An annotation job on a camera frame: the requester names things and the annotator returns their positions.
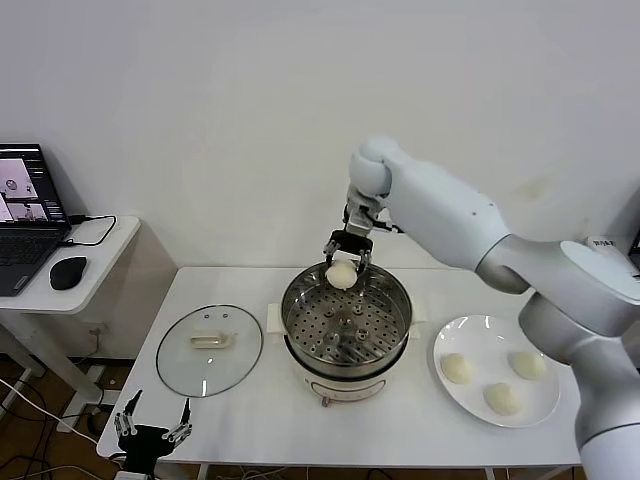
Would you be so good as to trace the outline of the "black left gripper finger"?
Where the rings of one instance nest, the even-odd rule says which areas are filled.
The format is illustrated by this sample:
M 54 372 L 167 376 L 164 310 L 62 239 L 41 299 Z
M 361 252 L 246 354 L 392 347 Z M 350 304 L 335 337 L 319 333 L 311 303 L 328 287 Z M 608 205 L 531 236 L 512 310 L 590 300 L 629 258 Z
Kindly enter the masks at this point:
M 187 398 L 184 403 L 184 408 L 180 418 L 180 422 L 176 427 L 166 433 L 166 439 L 170 443 L 182 443 L 186 438 L 191 435 L 193 426 L 190 422 L 191 408 L 190 399 Z
M 114 425 L 118 436 L 135 436 L 137 429 L 133 421 L 135 407 L 142 395 L 142 391 L 137 393 L 126 403 L 122 412 L 118 412 L 114 418 Z

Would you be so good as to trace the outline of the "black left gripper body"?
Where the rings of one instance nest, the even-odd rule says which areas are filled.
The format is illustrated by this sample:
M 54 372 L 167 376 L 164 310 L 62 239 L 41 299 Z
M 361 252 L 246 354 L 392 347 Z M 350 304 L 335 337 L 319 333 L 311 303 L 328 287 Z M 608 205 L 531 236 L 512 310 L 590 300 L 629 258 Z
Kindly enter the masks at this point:
M 121 438 L 121 450 L 126 454 L 123 469 L 133 473 L 154 473 L 160 458 L 173 452 L 173 443 L 164 438 L 169 430 L 163 427 L 137 425 L 136 434 Z

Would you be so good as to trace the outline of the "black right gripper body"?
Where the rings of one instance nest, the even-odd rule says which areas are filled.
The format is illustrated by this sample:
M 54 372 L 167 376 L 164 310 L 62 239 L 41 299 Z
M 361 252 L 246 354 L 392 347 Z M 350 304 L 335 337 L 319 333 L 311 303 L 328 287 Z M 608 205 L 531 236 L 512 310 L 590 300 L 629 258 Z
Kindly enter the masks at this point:
M 371 253 L 373 241 L 367 237 L 347 232 L 346 230 L 334 230 L 331 233 L 329 242 L 336 245 L 337 251 L 342 251 L 351 255 L 360 255 L 362 252 Z

